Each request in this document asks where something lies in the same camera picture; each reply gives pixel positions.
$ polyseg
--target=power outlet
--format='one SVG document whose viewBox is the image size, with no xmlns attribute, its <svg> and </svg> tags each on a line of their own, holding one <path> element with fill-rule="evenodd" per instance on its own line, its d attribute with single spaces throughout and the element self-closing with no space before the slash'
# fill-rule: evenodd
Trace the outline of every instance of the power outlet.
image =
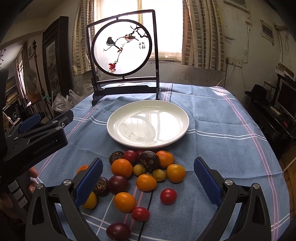
<svg viewBox="0 0 296 241">
<path fill-rule="evenodd" d="M 229 60 L 228 64 L 235 65 L 235 66 L 238 66 L 238 67 L 242 68 L 243 61 L 241 59 L 229 58 L 228 60 Z"/>
</svg>

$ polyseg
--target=cherry tomato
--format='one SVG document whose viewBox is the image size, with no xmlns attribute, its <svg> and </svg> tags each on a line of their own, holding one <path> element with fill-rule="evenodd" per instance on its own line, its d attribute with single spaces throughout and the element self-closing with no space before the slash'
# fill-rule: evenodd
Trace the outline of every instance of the cherry tomato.
<svg viewBox="0 0 296 241">
<path fill-rule="evenodd" d="M 174 203 L 177 199 L 177 193 L 171 188 L 166 188 L 160 194 L 160 200 L 165 205 L 170 205 Z"/>
<path fill-rule="evenodd" d="M 83 166 L 81 166 L 81 167 L 77 170 L 76 175 L 77 175 L 78 172 L 80 172 L 80 171 L 82 171 L 82 170 L 86 170 L 88 167 L 89 167 L 88 165 L 83 165 Z"/>
<path fill-rule="evenodd" d="M 141 153 L 143 152 L 143 150 L 137 150 L 136 153 L 137 153 L 137 160 L 139 160 L 139 156 L 141 155 Z"/>
<path fill-rule="evenodd" d="M 135 207 L 131 216 L 138 222 L 145 222 L 150 218 L 150 212 L 144 207 Z"/>
<path fill-rule="evenodd" d="M 137 153 L 133 150 L 127 150 L 124 154 L 123 154 L 123 159 L 128 160 L 130 163 L 134 163 L 137 160 Z"/>
</svg>

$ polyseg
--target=black hat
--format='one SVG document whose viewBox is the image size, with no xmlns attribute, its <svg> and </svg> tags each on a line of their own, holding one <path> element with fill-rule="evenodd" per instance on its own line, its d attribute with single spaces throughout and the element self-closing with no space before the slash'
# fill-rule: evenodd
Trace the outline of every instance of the black hat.
<svg viewBox="0 0 296 241">
<path fill-rule="evenodd" d="M 267 91 L 261 85 L 254 85 L 251 91 L 245 91 L 247 96 L 250 96 L 253 100 L 258 101 L 262 104 L 268 104 L 266 99 Z"/>
</svg>

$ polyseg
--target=plastic bag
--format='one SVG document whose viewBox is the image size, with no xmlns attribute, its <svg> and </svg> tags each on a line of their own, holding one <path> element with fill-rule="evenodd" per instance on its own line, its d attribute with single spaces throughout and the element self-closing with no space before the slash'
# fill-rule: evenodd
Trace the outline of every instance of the plastic bag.
<svg viewBox="0 0 296 241">
<path fill-rule="evenodd" d="M 87 96 L 91 95 L 94 92 L 92 84 L 85 84 L 83 86 L 83 98 L 86 98 Z"/>
<path fill-rule="evenodd" d="M 52 103 L 52 109 L 61 113 L 64 113 L 73 107 L 74 106 L 60 93 L 57 94 L 54 102 Z"/>
<path fill-rule="evenodd" d="M 70 103 L 75 106 L 77 105 L 80 101 L 82 101 L 84 98 L 77 95 L 73 90 L 69 90 L 69 99 Z"/>
</svg>

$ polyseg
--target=white plate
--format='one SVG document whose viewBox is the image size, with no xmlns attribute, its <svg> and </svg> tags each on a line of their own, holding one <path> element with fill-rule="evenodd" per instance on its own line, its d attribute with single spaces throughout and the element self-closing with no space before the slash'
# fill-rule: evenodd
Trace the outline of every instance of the white plate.
<svg viewBox="0 0 296 241">
<path fill-rule="evenodd" d="M 139 149 L 168 146 L 189 126 L 187 113 L 161 100 L 141 100 L 117 109 L 107 121 L 109 135 L 117 142 Z"/>
</svg>

